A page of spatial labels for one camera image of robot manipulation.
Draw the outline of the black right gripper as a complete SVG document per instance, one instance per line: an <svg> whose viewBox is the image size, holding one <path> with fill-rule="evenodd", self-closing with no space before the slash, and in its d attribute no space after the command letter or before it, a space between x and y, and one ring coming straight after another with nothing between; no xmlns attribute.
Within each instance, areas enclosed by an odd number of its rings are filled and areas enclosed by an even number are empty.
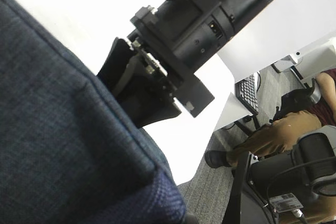
<svg viewBox="0 0 336 224"><path fill-rule="evenodd" d="M137 40L167 70L174 96L197 117L214 96L195 72L234 35L219 0L166 0L155 13L142 7L131 18ZM116 37L97 77L136 125L172 119L182 111L174 103L167 78L159 68Z"/></svg>

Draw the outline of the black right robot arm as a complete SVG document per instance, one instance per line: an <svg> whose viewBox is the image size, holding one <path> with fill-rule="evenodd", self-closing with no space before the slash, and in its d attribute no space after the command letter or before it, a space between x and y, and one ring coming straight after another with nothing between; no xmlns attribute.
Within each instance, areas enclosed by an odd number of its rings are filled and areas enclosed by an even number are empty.
<svg viewBox="0 0 336 224"><path fill-rule="evenodd" d="M214 96L195 72L273 0L164 0L139 9L134 31L116 38L98 78L136 127L194 117Z"/></svg>

